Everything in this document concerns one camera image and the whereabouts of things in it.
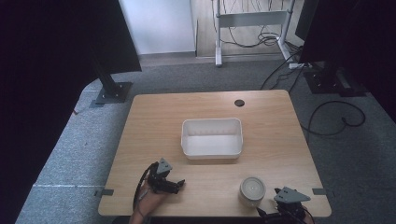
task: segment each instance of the gray carpet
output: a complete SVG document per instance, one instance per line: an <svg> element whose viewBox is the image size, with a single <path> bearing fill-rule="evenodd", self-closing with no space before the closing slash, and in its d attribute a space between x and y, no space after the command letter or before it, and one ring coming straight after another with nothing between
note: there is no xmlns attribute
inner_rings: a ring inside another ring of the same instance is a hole
<svg viewBox="0 0 396 224"><path fill-rule="evenodd" d="M143 72L113 75L132 81L127 102L90 108L101 89L96 80L82 92L59 142L33 185L17 223L111 223L114 217L97 213L100 198L116 153L124 122L137 94L197 91L258 90L282 62L213 63L143 67ZM278 74L287 73L287 68ZM289 90L298 72L279 82ZM276 82L271 78L264 89ZM328 101L345 101L361 108L365 123L335 136L309 134L309 148L323 186L328 190L332 215L317 223L394 223L396 220L396 125L375 98L313 95L300 76L290 93L298 119L304 125L315 108ZM359 123L361 114L349 105L329 104L315 115L311 128L333 133L341 118Z"/></svg>

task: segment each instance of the metal frame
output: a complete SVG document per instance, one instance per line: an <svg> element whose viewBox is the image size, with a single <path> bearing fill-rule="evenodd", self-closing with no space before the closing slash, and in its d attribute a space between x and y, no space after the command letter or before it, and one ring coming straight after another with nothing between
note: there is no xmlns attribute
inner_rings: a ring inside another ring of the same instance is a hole
<svg viewBox="0 0 396 224"><path fill-rule="evenodd" d="M218 35L216 39L216 66L222 66L221 59L221 36L220 28L254 26L254 25L282 25L282 36L277 44L282 51L285 60L292 63L289 50L285 46L286 35L289 30L291 15L293 13L295 0L290 0L289 8L286 11L254 12L242 14L220 14L220 0L217 0L216 26Z"/></svg>

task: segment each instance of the wooden table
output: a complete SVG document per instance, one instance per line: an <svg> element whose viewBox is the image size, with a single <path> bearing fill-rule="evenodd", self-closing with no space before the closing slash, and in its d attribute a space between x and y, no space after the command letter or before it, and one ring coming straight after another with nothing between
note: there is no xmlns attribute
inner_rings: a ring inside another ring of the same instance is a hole
<svg viewBox="0 0 396 224"><path fill-rule="evenodd" d="M245 105L235 106L242 99ZM242 122L243 151L236 160L190 161L183 154L181 127L185 119L238 118ZM132 214L134 191L150 164L164 157L173 170L167 177L186 184L160 206L154 216L256 217L255 209L238 200L243 179L254 175L267 191L260 206L276 212L274 188L287 186L311 197L303 203L314 217L332 209L304 140L286 91L224 91L138 95L134 98L106 183L114 189L103 195L103 216Z"/></svg>

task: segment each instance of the white container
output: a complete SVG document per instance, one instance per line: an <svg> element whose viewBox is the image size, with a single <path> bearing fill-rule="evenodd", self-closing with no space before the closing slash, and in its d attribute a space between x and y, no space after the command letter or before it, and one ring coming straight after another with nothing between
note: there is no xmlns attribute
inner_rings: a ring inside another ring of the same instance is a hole
<svg viewBox="0 0 396 224"><path fill-rule="evenodd" d="M190 160L236 159L242 145L239 119L186 119L183 122L181 146Z"/></svg>

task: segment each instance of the black cable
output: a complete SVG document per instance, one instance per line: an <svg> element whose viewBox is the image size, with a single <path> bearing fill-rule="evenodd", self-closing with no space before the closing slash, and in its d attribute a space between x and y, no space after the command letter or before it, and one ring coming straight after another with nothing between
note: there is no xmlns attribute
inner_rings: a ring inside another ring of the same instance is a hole
<svg viewBox="0 0 396 224"><path fill-rule="evenodd" d="M140 177L139 183L137 184L137 187L136 187L136 191L134 192L134 204L132 205L133 209L136 207L137 197L138 197L138 195L139 195L140 188L142 187L143 180L145 179L146 175L148 174L149 169L151 169L151 167L152 167L154 164L155 164L155 162L152 163L152 164L148 167L148 169L145 170L145 172L143 173L142 177Z"/></svg>
<svg viewBox="0 0 396 224"><path fill-rule="evenodd" d="M262 86L260 87L260 90L261 90L261 91L262 91L262 88L264 87L265 83L268 81L268 79L270 79L270 77L271 77L277 70L279 70L279 68L281 68L281 67L283 66L283 64L285 64L285 63L286 63L291 57L293 57L295 54L297 54L297 52L294 53L294 54L291 54L290 57L289 57L288 59L285 60L285 62L283 62L277 69L275 69L275 70L264 80L264 82L262 83Z"/></svg>
<svg viewBox="0 0 396 224"><path fill-rule="evenodd" d="M262 4L260 3L259 0L256 0L256 5L257 5L257 9L258 9L259 11L262 11Z"/></svg>
<svg viewBox="0 0 396 224"><path fill-rule="evenodd" d="M234 6L235 2L236 2L236 0L233 2L233 5L232 5L231 10L233 10L233 6ZM224 8L224 13L227 14L227 9L226 9L226 7L225 7L224 0L222 1L222 4L223 4L223 8ZM256 4L257 4L257 8L259 8L260 3L258 3L258 2L256 1ZM271 6L272 6L272 0L271 0L271 2L269 2L269 10L271 10ZM213 0L212 0L212 19L213 19L213 27L214 27L214 29L215 29L215 32L217 33L218 30L217 30L216 24L215 24L215 9L214 9L214 6L213 6ZM231 42L231 41L224 41L224 40L222 40L222 39L221 39L220 41L221 41L222 43L225 43L225 44L233 44L233 45L236 45L236 46L241 47L241 48L255 48L255 47L257 47L257 46L259 46L259 45L261 45L261 44L264 44L265 46L273 46L273 45L275 45L275 44L277 43L277 41L278 41L278 38L282 35L282 31L281 31L281 34L279 35L279 34L277 34L277 33L272 33L272 32L263 32L263 29L264 29L264 28L265 28L265 26L262 27L262 29L260 30L260 33L258 34L257 38L259 39L259 42L256 43L256 44L252 44L252 45L243 45L243 44L239 44L239 43L235 40L235 38L234 38L234 36L233 36L233 32L231 31L231 29L236 29L236 27L234 27L234 28L228 27L233 42ZM291 46L291 47L290 47L291 49L292 49L292 48L294 48L294 49L299 49L299 47L297 47L297 46L295 46L295 45L292 45L290 42L288 42L288 41L285 41L285 42L286 42L289 46Z"/></svg>
<svg viewBox="0 0 396 224"><path fill-rule="evenodd" d="M280 206L277 207L277 210L280 210L279 212L281 212L281 213L285 213L285 214L289 215L289 216L290 216L292 219L294 219L294 221L296 221L297 223L306 224L303 220L300 220L299 218L297 218L293 213L289 212L289 211L286 210L286 209L283 209L283 208L280 207Z"/></svg>
<svg viewBox="0 0 396 224"><path fill-rule="evenodd" d="M291 44L291 43L290 43L289 41L287 41L287 40L285 40L285 43L289 46L290 50L295 51L295 50L301 50L301 49L303 49L303 46L298 47L298 46L296 46L296 45Z"/></svg>
<svg viewBox="0 0 396 224"><path fill-rule="evenodd" d="M256 12L259 12L258 8L256 9L256 8L254 7L253 0L250 0L250 3L251 3L251 5L253 6L254 10L255 10Z"/></svg>
<svg viewBox="0 0 396 224"><path fill-rule="evenodd" d="M289 79L289 76L291 74L293 74L298 68L299 67L293 68L287 74L282 74L282 75L277 76L276 83L273 87L270 88L270 90L273 90L277 86L277 84L279 84L280 81Z"/></svg>
<svg viewBox="0 0 396 224"><path fill-rule="evenodd" d="M314 220L314 217L312 216L312 214L308 211L308 209L305 209L304 207L303 207L303 209L305 210L306 213L308 213L308 215L311 217L312 221L315 224L315 220Z"/></svg>
<svg viewBox="0 0 396 224"><path fill-rule="evenodd" d="M272 0L268 0L268 11L271 11Z"/></svg>
<svg viewBox="0 0 396 224"><path fill-rule="evenodd" d="M290 87L289 93L291 93L291 91L294 89L294 86L296 85L297 80L300 77L300 74L303 72L304 69L305 69L305 64L303 65L303 67L301 68L300 72L298 73L297 78L294 79L294 82L293 82L293 84Z"/></svg>
<svg viewBox="0 0 396 224"><path fill-rule="evenodd" d="M224 2L224 1L223 1ZM233 5L235 5L236 0L233 1ZM230 13L233 11L233 6L231 7Z"/></svg>
<svg viewBox="0 0 396 224"><path fill-rule="evenodd" d="M342 118L341 118L341 121L343 121L344 126L343 126L343 128L341 128L339 131L337 131L337 132L335 132L335 133L318 133L318 132L312 131L312 130L311 130L311 124L312 124L312 120L314 119L315 114L316 114L316 113L318 112L318 110L321 109L324 105L328 105L328 104L344 104L344 105L350 105L350 106L354 107L355 109L357 109L357 110L361 113L361 122L359 122L359 123L357 123L357 124L351 124L351 123L349 123L349 122L347 121L346 118L342 117ZM323 103L323 104L319 105L319 106L314 110L314 112L312 113L311 117L309 118L309 122L308 122L308 127L307 127L307 128L305 128L305 126L303 126L302 124L300 124L300 125L301 125L301 127L302 127L304 130L307 131L306 142L309 143L309 134L311 134L311 133L312 133L312 134L315 134L315 135L319 135L319 136L336 135L336 134L341 133L346 127L353 127L353 128L360 127L365 121L366 121L366 115L365 115L364 112L363 112L360 108L358 108L357 106L355 106L355 105L353 105L353 104L351 104L351 103L348 103L348 102L344 102L344 101L329 101L329 102L326 102L326 103Z"/></svg>

